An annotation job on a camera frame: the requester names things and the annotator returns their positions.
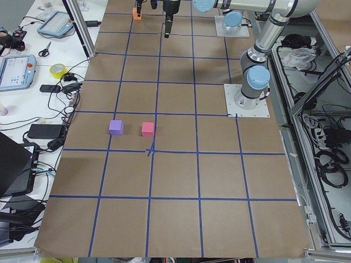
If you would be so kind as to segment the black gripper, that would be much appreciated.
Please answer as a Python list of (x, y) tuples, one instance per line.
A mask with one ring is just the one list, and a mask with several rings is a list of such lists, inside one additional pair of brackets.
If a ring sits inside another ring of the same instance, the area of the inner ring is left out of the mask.
[(136, 0), (137, 15), (141, 16), (141, 7), (143, 0)]
[(180, 0), (163, 0), (162, 9), (165, 16), (165, 38), (169, 38), (173, 25), (173, 15), (179, 12)]

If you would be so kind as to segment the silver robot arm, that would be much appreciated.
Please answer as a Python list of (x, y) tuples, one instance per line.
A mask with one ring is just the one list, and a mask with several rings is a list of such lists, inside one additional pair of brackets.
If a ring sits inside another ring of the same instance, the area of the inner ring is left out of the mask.
[(254, 45), (241, 56), (243, 84), (234, 95), (234, 102), (245, 110), (254, 109), (262, 91), (270, 81), (266, 68), (268, 53), (290, 18), (298, 18), (313, 11), (319, 1), (193, 1), (195, 9), (206, 13), (221, 10), (251, 10), (269, 12), (270, 15)]

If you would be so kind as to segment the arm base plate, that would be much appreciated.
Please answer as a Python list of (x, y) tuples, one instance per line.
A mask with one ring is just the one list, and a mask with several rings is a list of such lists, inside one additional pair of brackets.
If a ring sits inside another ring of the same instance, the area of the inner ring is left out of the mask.
[(261, 92), (260, 97), (256, 99), (249, 99), (242, 94), (241, 87), (241, 84), (224, 84), (227, 115), (229, 117), (269, 118), (266, 99), (261, 100), (264, 92)]
[(217, 37), (248, 38), (250, 36), (242, 13), (217, 15), (214, 19)]

